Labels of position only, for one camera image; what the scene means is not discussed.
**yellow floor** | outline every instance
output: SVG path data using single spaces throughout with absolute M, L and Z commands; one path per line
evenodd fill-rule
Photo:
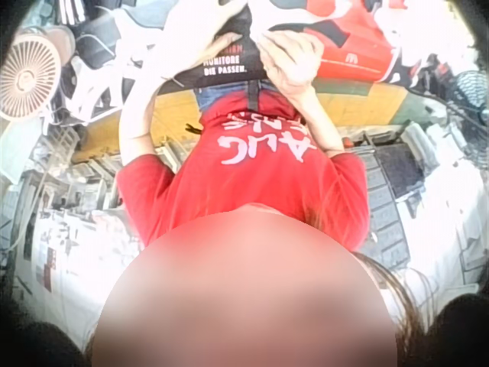
M 319 100 L 335 125 L 388 125 L 406 97 L 404 88 L 375 84 L 368 96 L 319 94 Z M 88 126 L 88 139 L 83 149 L 73 156 L 75 163 L 118 152 L 120 113 Z M 187 123 L 199 126 L 199 110 L 192 91 L 159 96 L 155 105 L 151 136 L 156 146 L 168 138 L 173 141 L 196 139 L 185 130 Z

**blue jeans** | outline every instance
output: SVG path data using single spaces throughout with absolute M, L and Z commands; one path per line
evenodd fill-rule
M 270 80 L 257 80 L 258 89 L 267 89 L 274 92 L 278 92 L 278 89 L 272 84 Z M 195 88 L 193 92 L 196 95 L 197 105 L 199 105 L 199 111 L 205 112 L 209 107 L 218 99 L 228 95 L 232 92 L 244 90 L 248 92 L 250 82 L 234 82 L 229 84 L 222 84 L 221 86 L 207 86 L 206 88 Z

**sleeve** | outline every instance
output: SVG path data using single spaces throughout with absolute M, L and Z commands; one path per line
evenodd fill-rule
M 365 166 L 356 154 L 343 153 L 331 159 L 336 180 L 326 194 L 325 232 L 349 251 L 358 250 L 369 228 L 368 189 Z
M 156 231 L 161 231 L 158 223 L 173 177 L 172 170 L 153 154 L 136 158 L 117 173 L 122 201 L 145 246 L 151 239 L 163 235 Z

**red sweatshirt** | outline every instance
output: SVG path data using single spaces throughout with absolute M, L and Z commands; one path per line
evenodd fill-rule
M 248 203 L 306 221 L 317 213 L 322 230 L 349 250 L 369 228 L 365 169 L 350 153 L 328 158 L 282 96 L 261 92 L 260 114 L 245 93 L 232 93 L 202 115 L 199 143 L 175 175 L 155 155 L 125 166 L 121 197 L 145 245 L 172 228 Z

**hand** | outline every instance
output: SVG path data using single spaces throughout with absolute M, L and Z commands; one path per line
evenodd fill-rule
M 314 92 L 312 83 L 321 65 L 322 42 L 294 31 L 265 33 L 257 42 L 268 78 L 294 105 Z
M 168 14 L 163 39 L 151 51 L 145 68 L 171 79 L 215 57 L 241 37 L 227 33 L 214 40 L 225 22 L 247 3 L 248 0 L 231 0 L 219 5 L 219 0 L 179 0 Z

